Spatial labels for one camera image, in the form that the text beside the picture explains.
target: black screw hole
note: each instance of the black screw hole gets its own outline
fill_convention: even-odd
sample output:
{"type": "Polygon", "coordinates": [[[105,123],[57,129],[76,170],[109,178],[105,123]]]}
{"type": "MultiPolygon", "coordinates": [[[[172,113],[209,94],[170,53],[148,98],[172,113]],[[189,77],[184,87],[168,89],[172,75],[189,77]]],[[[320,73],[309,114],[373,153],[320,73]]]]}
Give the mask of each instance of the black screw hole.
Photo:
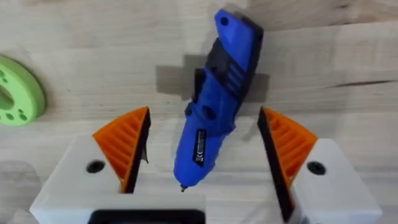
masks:
{"type": "Polygon", "coordinates": [[[87,165],[87,172],[90,174],[95,174],[105,167],[105,162],[100,160],[93,160],[87,165]]]}
{"type": "Polygon", "coordinates": [[[325,175],[326,174],[326,168],[325,166],[317,161],[312,161],[307,163],[307,168],[311,171],[311,173],[315,175],[325,175]]]}
{"type": "Polygon", "coordinates": [[[228,22],[229,22],[229,20],[228,20],[227,17],[222,17],[222,18],[221,18],[221,24],[222,24],[223,26],[227,26],[227,25],[228,25],[228,22]]]}

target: orange clamp jaw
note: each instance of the orange clamp jaw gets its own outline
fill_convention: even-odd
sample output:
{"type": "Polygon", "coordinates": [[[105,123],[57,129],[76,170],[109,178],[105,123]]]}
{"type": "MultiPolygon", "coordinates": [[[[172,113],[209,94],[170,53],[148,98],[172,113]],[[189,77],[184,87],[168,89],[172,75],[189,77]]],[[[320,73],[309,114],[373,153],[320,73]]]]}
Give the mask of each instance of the orange clamp jaw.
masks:
{"type": "Polygon", "coordinates": [[[282,217],[288,222],[294,210],[290,186],[318,138],[268,108],[260,109],[257,125],[266,147],[282,217]]]}
{"type": "Polygon", "coordinates": [[[133,193],[141,159],[147,160],[149,108],[143,107],[116,118],[93,134],[121,181],[122,193],[133,193]]]}

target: black edge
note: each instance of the black edge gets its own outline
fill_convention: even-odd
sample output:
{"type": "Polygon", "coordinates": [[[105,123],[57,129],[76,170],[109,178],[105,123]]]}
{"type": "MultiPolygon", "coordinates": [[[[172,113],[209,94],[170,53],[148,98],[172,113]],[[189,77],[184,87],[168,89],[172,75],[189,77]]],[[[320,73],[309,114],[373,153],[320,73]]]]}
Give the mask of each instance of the black edge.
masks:
{"type": "Polygon", "coordinates": [[[133,158],[133,162],[132,162],[132,166],[131,166],[131,170],[130,170],[130,176],[127,180],[127,186],[126,186],[124,193],[132,194],[134,192],[142,155],[143,155],[143,153],[146,153],[144,151],[146,149],[146,144],[147,144],[147,140],[148,140],[149,127],[150,127],[150,113],[149,113],[149,109],[148,109],[147,113],[145,114],[144,123],[142,124],[141,132],[139,133],[136,154],[133,158]]]}
{"type": "Polygon", "coordinates": [[[260,52],[261,52],[261,48],[262,48],[262,39],[264,36],[264,29],[261,26],[257,25],[250,18],[243,16],[243,17],[241,17],[241,20],[246,25],[251,27],[251,29],[253,30],[253,43],[252,43],[250,61],[249,61],[249,66],[248,66],[248,71],[247,71],[247,75],[249,75],[249,77],[247,77],[247,78],[245,77],[245,79],[243,81],[242,90],[241,90],[241,93],[239,94],[240,99],[238,101],[238,106],[236,107],[234,117],[236,116],[236,113],[240,109],[240,107],[243,103],[243,100],[249,91],[253,77],[255,75],[255,71],[256,71],[256,68],[257,68],[257,65],[258,65],[259,59],[260,59],[260,52]]]}
{"type": "Polygon", "coordinates": [[[289,189],[287,188],[282,175],[282,169],[280,168],[274,142],[269,131],[267,117],[262,108],[260,109],[257,125],[260,129],[264,146],[266,147],[268,163],[274,180],[275,191],[278,197],[279,207],[282,212],[282,218],[287,223],[293,214],[294,206],[290,199],[289,189]]]}
{"type": "Polygon", "coordinates": [[[91,214],[88,224],[117,223],[181,223],[205,224],[206,216],[194,209],[137,209],[137,210],[97,210],[91,214]]]}

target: label sticker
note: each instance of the label sticker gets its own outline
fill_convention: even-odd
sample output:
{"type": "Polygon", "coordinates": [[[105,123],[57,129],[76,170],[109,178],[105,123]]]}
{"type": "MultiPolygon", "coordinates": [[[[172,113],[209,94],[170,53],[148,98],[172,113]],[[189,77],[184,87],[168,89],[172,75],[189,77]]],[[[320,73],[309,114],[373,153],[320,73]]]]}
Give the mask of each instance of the label sticker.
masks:
{"type": "Polygon", "coordinates": [[[200,167],[205,165],[206,130],[197,130],[197,140],[193,151],[193,161],[200,167]]]}

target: wooden table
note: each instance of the wooden table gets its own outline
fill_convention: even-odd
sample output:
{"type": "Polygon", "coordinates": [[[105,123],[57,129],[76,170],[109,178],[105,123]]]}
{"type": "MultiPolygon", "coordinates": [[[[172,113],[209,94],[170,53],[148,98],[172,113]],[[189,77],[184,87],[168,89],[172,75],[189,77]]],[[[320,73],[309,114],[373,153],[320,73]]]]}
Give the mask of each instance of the wooden table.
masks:
{"type": "Polygon", "coordinates": [[[236,130],[186,194],[206,195],[209,223],[281,223],[256,127],[266,105],[336,139],[380,203],[379,223],[396,223],[398,23],[330,26],[395,19],[396,3],[284,2],[0,0],[0,54],[37,75],[48,103],[29,126],[0,126],[0,223],[36,223],[26,211],[72,139],[145,105],[150,164],[139,178],[155,183],[149,192],[179,190],[183,109],[225,5],[268,31],[236,130]]]}

